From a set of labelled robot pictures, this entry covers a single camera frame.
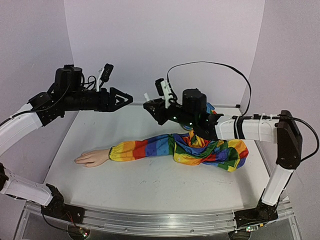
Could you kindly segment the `clear glitter nail polish bottle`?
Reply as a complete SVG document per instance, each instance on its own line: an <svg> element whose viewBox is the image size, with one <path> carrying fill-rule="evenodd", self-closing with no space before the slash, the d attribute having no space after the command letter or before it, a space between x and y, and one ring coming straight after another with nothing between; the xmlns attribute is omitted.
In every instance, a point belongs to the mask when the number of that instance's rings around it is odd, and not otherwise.
<svg viewBox="0 0 320 240"><path fill-rule="evenodd" d="M148 102L152 101L152 99L150 99L150 97L149 97L147 92L144 93L143 96L144 96L144 99L145 99L145 103L148 103Z"/></svg>

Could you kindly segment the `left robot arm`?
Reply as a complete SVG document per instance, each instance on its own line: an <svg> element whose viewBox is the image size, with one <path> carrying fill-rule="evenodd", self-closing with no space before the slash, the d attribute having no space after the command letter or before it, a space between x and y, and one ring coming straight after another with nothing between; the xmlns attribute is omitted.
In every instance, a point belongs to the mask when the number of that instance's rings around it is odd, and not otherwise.
<svg viewBox="0 0 320 240"><path fill-rule="evenodd" d="M113 65L107 63L97 76L85 77L83 70L67 64L56 70L48 90L31 97L16 113L0 124L0 193L47 207L56 218L68 208L59 190L44 179L66 123L67 112L112 113L133 102L133 97L114 87L104 88Z"/></svg>

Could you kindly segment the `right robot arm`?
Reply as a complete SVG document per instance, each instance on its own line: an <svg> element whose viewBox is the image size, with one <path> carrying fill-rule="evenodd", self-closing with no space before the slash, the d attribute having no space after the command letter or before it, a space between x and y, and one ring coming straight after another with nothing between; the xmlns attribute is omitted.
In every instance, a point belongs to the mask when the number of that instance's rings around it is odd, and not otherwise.
<svg viewBox="0 0 320 240"><path fill-rule="evenodd" d="M234 218L240 226L267 223L278 218L277 207L294 171L302 160L302 135L292 115L283 110L279 115L252 116L214 114L207 97L197 88L182 93L182 103L173 103L171 91L160 91L160 98L144 94L143 108L159 125L173 121L188 126L206 140L248 140L259 148L262 143L277 146L275 167L255 208L238 210Z"/></svg>

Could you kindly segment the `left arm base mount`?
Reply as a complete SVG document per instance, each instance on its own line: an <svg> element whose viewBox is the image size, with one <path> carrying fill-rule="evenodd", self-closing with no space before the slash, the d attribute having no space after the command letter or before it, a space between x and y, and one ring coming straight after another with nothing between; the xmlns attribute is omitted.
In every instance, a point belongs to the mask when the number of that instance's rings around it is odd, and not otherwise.
<svg viewBox="0 0 320 240"><path fill-rule="evenodd" d="M84 220L85 209L83 207L66 204L63 195L57 187L47 183L45 185L52 197L48 204L41 205L41 212L48 217L81 224Z"/></svg>

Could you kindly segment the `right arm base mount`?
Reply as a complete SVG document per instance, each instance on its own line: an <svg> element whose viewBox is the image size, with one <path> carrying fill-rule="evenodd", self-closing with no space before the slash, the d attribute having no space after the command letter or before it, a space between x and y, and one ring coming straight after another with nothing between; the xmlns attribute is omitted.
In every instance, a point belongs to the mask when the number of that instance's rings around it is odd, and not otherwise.
<svg viewBox="0 0 320 240"><path fill-rule="evenodd" d="M279 202L274 205L263 203L260 199L257 206L243 210L237 210L234 213L236 230L242 230L247 227L266 224L278 219L277 207Z"/></svg>

